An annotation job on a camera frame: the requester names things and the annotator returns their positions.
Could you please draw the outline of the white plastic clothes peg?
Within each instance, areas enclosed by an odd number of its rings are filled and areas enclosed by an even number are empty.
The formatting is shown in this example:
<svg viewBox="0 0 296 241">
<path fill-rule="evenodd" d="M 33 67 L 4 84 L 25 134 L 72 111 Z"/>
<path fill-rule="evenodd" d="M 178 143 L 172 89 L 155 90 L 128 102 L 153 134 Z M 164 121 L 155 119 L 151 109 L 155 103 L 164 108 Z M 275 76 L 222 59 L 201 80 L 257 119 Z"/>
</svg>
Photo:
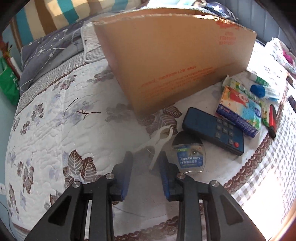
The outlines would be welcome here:
<svg viewBox="0 0 296 241">
<path fill-rule="evenodd" d="M 153 148 L 154 155 L 149 165 L 149 169 L 152 170 L 163 146 L 171 139 L 173 133 L 173 126 L 163 126 L 157 130 L 156 134 L 149 141 L 135 148 L 132 152 L 137 153 L 148 147 Z"/>
</svg>

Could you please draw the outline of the floral quilted bedspread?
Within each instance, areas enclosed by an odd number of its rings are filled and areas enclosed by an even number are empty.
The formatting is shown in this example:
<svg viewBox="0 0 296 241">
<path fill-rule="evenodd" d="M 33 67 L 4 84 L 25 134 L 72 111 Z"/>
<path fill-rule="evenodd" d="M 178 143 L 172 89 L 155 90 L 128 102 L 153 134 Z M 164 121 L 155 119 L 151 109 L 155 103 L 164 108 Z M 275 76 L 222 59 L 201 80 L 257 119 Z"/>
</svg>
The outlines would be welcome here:
<svg viewBox="0 0 296 241">
<path fill-rule="evenodd" d="M 280 92 L 276 138 L 262 126 L 244 138 L 240 157 L 204 142 L 206 163 L 193 177 L 225 185 L 269 239 L 295 216 L 295 112 L 287 101 L 295 90 L 258 42 L 247 69 Z M 73 182 L 109 173 L 163 126 L 180 132 L 188 108 L 214 114 L 222 89 L 218 82 L 137 118 L 104 57 L 85 64 L 78 54 L 41 77 L 20 99 L 6 152 L 5 194 L 16 239 L 24 240 Z"/>
</svg>

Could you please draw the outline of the dark blue remote control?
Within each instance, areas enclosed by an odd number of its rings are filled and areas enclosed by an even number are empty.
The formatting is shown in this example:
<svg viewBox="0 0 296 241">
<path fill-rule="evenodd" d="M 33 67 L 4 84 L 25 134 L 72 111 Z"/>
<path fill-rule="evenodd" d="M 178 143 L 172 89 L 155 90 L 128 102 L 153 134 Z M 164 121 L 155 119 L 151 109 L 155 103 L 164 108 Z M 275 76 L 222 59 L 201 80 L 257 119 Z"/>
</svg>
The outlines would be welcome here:
<svg viewBox="0 0 296 241">
<path fill-rule="evenodd" d="M 182 129 L 237 156 L 244 154 L 243 131 L 229 121 L 197 108 L 188 108 Z"/>
</svg>

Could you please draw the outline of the colourful tissue pack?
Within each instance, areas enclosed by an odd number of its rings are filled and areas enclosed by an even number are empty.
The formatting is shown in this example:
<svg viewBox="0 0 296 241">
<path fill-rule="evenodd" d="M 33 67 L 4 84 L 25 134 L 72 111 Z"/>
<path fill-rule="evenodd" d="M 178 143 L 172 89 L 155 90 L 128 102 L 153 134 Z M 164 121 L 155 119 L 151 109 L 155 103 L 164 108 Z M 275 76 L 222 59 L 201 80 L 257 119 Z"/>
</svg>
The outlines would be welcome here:
<svg viewBox="0 0 296 241">
<path fill-rule="evenodd" d="M 225 86 L 217 114 L 232 122 L 244 134 L 254 138 L 261 128 L 261 107 L 242 92 Z"/>
</svg>

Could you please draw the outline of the brown cardboard box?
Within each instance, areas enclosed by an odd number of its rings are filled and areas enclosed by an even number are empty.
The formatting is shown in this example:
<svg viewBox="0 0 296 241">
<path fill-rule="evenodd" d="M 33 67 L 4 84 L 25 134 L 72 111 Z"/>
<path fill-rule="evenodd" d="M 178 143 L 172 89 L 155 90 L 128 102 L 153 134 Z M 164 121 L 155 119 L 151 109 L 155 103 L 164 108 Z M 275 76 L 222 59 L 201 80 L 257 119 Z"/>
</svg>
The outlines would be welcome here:
<svg viewBox="0 0 296 241">
<path fill-rule="evenodd" d="M 256 33 L 196 9 L 141 8 L 93 22 L 136 115 L 146 116 L 247 68 Z"/>
</svg>

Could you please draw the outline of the snack packet yellow green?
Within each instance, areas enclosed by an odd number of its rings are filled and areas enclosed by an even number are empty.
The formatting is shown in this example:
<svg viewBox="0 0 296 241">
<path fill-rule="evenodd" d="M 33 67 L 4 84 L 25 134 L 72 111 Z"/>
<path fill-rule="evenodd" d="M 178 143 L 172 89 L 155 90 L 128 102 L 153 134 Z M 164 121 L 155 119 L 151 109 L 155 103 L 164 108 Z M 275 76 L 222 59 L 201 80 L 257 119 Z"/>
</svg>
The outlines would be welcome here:
<svg viewBox="0 0 296 241">
<path fill-rule="evenodd" d="M 267 104 L 264 101 L 262 101 L 259 97 L 253 94 L 250 90 L 245 88 L 245 86 L 242 83 L 238 82 L 236 79 L 229 77 L 228 75 L 223 81 L 222 86 L 229 86 L 237 90 L 239 93 L 243 93 L 244 95 L 248 96 L 248 99 L 251 99 L 253 102 L 256 102 L 261 108 L 261 119 L 263 124 L 266 127 L 269 127 L 269 108 L 267 107 Z"/>
</svg>

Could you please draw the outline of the red black lighter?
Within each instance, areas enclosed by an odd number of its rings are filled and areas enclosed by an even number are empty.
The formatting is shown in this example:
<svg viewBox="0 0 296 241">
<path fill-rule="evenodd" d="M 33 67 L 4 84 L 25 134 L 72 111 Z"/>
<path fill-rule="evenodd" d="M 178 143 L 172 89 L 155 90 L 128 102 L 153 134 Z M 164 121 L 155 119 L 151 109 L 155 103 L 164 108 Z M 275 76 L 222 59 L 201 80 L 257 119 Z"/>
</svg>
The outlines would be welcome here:
<svg viewBox="0 0 296 241">
<path fill-rule="evenodd" d="M 272 139 L 276 138 L 276 111 L 273 104 L 269 106 L 268 134 Z"/>
</svg>

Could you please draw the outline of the blue capped clear tube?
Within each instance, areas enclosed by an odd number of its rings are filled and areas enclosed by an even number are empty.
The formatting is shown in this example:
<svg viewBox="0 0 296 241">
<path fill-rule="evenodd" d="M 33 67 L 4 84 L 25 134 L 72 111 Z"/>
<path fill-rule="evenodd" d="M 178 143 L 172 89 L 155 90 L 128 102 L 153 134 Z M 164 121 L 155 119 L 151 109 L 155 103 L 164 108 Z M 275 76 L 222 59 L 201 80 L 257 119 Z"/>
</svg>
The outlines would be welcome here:
<svg viewBox="0 0 296 241">
<path fill-rule="evenodd" d="M 269 100 L 280 99 L 280 93 L 267 86 L 254 84 L 251 85 L 250 91 L 259 98 L 265 98 Z"/>
</svg>

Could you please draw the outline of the green white tube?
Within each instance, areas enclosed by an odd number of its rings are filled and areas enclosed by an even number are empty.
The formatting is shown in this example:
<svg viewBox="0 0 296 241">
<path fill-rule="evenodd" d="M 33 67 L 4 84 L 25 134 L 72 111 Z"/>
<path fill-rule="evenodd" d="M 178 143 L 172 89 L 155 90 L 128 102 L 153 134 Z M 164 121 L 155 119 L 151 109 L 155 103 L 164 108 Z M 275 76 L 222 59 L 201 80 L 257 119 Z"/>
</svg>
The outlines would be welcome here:
<svg viewBox="0 0 296 241">
<path fill-rule="evenodd" d="M 248 72 L 247 77 L 248 77 L 248 79 L 252 80 L 253 82 L 255 82 L 255 83 L 259 84 L 259 85 L 263 85 L 263 86 L 266 86 L 266 87 L 269 86 L 269 83 L 267 81 L 265 81 L 261 77 L 257 76 L 255 73 Z"/>
</svg>

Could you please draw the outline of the dark starry blanket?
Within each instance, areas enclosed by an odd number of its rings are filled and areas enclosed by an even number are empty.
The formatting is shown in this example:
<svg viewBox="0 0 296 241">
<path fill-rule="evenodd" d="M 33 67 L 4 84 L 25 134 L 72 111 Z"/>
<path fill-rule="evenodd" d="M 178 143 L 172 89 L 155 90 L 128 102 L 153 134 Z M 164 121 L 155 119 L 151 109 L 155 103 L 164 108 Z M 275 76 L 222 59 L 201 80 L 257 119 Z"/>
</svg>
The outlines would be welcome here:
<svg viewBox="0 0 296 241">
<path fill-rule="evenodd" d="M 87 20 L 77 21 L 22 47 L 21 95 L 43 75 L 83 51 L 81 27 Z"/>
</svg>

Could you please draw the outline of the green bag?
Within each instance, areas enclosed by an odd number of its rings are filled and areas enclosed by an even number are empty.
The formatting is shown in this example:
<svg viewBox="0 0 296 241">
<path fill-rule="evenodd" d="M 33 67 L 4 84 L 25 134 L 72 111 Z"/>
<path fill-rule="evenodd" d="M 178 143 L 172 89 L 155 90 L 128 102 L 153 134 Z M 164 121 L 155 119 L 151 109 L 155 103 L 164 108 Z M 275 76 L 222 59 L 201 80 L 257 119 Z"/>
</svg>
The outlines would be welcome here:
<svg viewBox="0 0 296 241">
<path fill-rule="evenodd" d="M 0 86 L 10 103 L 17 106 L 20 99 L 19 79 L 6 63 L 4 57 L 1 57 Z"/>
</svg>

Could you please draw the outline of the small brown charger box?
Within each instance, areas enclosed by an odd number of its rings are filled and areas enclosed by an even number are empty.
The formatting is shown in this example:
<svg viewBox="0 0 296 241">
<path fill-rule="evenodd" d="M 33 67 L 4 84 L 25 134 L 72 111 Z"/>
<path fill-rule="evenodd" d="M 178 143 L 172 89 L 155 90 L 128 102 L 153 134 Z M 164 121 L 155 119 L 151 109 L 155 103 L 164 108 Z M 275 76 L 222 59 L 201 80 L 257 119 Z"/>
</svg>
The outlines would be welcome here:
<svg viewBox="0 0 296 241">
<path fill-rule="evenodd" d="M 294 79 L 288 74 L 286 77 L 286 81 L 294 88 L 293 80 Z"/>
</svg>

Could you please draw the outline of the white plastic bag with pink yarn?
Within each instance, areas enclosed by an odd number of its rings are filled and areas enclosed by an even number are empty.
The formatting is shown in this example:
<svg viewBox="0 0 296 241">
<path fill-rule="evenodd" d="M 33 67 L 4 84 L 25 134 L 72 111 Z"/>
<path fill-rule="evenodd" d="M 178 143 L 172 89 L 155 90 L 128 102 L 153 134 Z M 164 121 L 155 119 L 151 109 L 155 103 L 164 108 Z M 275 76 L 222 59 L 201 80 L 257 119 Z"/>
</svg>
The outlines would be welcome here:
<svg viewBox="0 0 296 241">
<path fill-rule="evenodd" d="M 295 56 L 280 39 L 272 38 L 266 43 L 265 50 L 289 73 L 295 75 Z"/>
</svg>

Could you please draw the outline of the wooden coat rack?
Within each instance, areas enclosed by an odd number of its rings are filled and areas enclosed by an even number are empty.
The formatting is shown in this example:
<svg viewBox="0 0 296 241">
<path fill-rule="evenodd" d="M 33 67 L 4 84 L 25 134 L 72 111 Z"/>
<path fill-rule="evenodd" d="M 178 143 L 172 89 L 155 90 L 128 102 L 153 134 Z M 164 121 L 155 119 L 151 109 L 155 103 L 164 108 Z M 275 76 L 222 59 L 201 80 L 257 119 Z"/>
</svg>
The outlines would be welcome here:
<svg viewBox="0 0 296 241">
<path fill-rule="evenodd" d="M 5 42 L 3 40 L 3 36 L 0 37 L 0 45 L 1 45 L 1 52 L 3 54 L 3 57 L 6 63 L 8 64 L 8 66 L 10 66 L 10 68 L 12 69 L 16 77 L 20 79 L 22 72 L 20 71 L 15 59 L 11 55 L 12 45 L 10 45 L 9 42 Z"/>
</svg>

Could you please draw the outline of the star patterned navy pillow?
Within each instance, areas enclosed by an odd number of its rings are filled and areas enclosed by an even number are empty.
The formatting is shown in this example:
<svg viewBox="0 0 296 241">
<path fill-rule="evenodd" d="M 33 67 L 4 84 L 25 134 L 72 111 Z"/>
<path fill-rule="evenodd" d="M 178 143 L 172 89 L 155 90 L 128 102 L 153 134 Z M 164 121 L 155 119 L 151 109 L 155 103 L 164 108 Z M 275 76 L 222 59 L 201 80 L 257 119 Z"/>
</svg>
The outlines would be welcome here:
<svg viewBox="0 0 296 241">
<path fill-rule="evenodd" d="M 226 6 L 218 3 L 217 1 L 207 1 L 204 8 L 215 15 L 222 17 L 226 20 L 238 22 L 238 18 Z"/>
</svg>

